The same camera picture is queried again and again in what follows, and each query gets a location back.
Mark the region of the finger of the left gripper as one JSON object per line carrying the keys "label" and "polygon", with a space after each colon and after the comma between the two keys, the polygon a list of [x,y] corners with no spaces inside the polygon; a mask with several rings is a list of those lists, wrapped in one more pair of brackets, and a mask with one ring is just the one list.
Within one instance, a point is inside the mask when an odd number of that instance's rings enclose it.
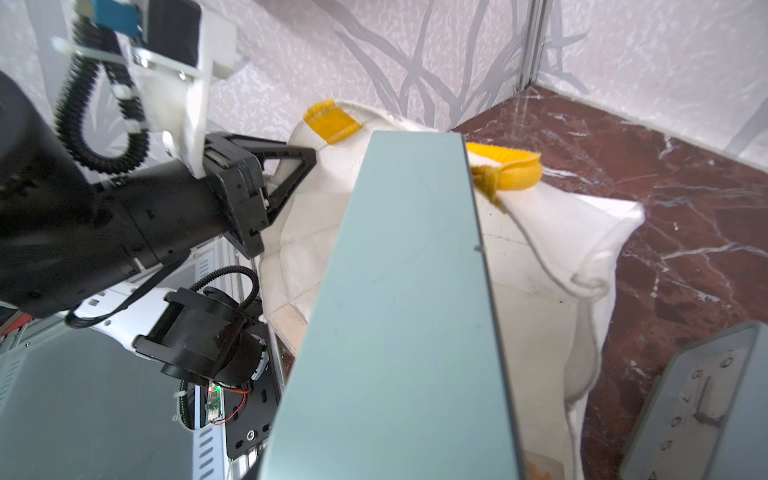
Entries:
{"label": "finger of the left gripper", "polygon": [[315,149],[282,141],[242,137],[239,146],[253,154],[265,176],[266,215],[272,225],[291,195],[317,165]]}

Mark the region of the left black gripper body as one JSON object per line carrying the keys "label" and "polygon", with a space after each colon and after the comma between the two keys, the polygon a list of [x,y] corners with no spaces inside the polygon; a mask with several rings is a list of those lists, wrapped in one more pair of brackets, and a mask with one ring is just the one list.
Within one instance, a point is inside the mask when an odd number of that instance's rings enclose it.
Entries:
{"label": "left black gripper body", "polygon": [[269,226],[263,170],[256,156],[263,145],[254,137],[211,133],[203,152],[208,183],[226,219],[225,237],[248,259],[265,251],[261,232]]}

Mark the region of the grey green square clock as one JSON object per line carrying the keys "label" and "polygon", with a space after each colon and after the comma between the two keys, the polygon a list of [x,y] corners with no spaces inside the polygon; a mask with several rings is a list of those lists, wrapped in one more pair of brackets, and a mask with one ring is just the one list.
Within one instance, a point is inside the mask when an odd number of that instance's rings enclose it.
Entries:
{"label": "grey green square clock", "polygon": [[524,477],[459,134],[372,136],[258,475]]}

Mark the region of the white canvas tote bag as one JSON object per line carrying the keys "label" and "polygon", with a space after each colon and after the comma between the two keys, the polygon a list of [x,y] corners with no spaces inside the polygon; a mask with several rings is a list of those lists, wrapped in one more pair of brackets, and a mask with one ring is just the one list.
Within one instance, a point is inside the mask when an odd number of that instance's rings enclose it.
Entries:
{"label": "white canvas tote bag", "polygon": [[[290,137],[318,161],[265,233],[258,273],[267,321],[292,353],[377,131],[429,128],[328,100],[310,107]],[[534,478],[580,479],[584,411],[615,304],[616,262],[643,208],[546,184],[532,152],[470,143],[466,153],[526,467]]]}

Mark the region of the grey blue square clock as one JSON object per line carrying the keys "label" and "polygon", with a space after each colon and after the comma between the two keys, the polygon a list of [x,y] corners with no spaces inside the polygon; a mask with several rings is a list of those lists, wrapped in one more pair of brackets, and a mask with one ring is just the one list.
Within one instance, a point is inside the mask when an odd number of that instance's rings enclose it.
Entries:
{"label": "grey blue square clock", "polygon": [[682,348],[623,449],[622,479],[767,476],[767,326],[743,323]]}

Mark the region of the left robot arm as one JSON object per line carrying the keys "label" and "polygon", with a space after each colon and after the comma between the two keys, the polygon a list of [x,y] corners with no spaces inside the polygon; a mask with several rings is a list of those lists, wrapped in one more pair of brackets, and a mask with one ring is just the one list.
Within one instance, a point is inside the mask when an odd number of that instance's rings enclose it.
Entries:
{"label": "left robot arm", "polygon": [[69,69],[55,120],[1,79],[1,300],[62,313],[177,378],[177,419],[204,388],[208,421],[237,417],[270,370],[253,329],[256,272],[234,265],[175,290],[164,280],[200,244],[265,250],[317,163],[307,147],[206,129],[213,79],[234,69],[233,24],[195,1],[79,1],[61,50]]}

